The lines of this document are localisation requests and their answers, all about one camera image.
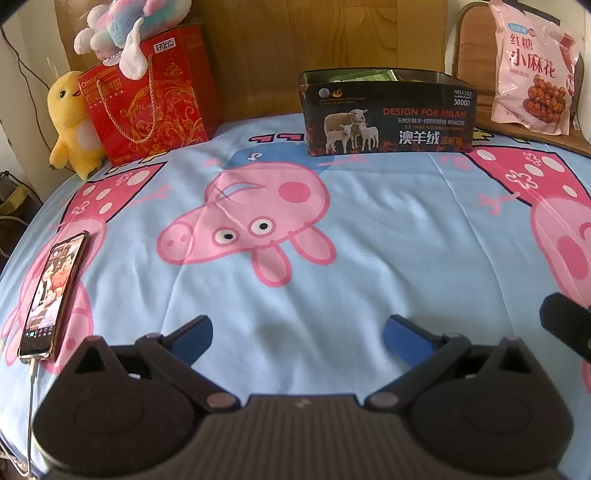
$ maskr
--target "yellow plush toy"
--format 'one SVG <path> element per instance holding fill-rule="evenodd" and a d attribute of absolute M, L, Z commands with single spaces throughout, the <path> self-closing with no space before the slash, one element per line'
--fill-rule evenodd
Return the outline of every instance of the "yellow plush toy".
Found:
<path fill-rule="evenodd" d="M 54 168 L 63 168 L 70 161 L 79 177 L 86 181 L 91 172 L 101 167 L 106 153 L 78 87 L 80 74 L 66 73 L 56 80 L 47 95 L 49 116 L 59 134 L 49 163 Z"/>

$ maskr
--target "light blue bedspread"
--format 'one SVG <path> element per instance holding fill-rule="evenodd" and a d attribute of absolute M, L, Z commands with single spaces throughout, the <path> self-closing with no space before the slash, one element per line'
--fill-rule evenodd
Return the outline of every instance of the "light blue bedspread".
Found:
<path fill-rule="evenodd" d="M 479 131 L 470 155 L 313 158 L 304 131 L 301 115 L 225 124 L 52 195 L 0 278 L 2 438 L 26 451 L 28 367 L 15 356 L 45 256 L 86 229 L 66 338 L 35 405 L 86 335 L 132 343 L 198 314 L 214 337 L 194 368 L 243 402 L 363 399 L 406 369 L 382 342 L 398 313 L 473 343 L 523 337 L 575 420 L 561 470 L 589 480 L 591 368 L 538 309 L 555 291 L 591 304 L 591 161 Z M 36 449 L 33 461 L 46 470 Z"/>

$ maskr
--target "cardboard box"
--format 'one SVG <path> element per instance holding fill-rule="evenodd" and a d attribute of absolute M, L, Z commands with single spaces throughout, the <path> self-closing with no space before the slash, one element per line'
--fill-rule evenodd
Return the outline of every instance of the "cardboard box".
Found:
<path fill-rule="evenodd" d="M 429 70 L 311 70 L 300 77 L 308 150 L 315 157 L 468 150 L 476 95 L 470 84 Z"/>

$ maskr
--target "red gift bag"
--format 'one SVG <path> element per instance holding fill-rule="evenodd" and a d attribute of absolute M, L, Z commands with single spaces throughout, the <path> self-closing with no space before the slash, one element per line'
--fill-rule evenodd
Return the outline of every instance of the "red gift bag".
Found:
<path fill-rule="evenodd" d="M 129 80 L 97 65 L 78 84 L 114 167 L 210 140 L 222 123 L 198 25 L 182 25 L 140 45 L 148 71 Z"/>

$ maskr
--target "pink snack bag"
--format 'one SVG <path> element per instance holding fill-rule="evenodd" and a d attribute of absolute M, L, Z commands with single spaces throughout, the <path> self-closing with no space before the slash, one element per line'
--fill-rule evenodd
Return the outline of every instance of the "pink snack bag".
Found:
<path fill-rule="evenodd" d="M 496 95 L 491 120 L 568 135 L 574 95 L 574 38 L 557 25 L 490 1 L 496 21 Z"/>

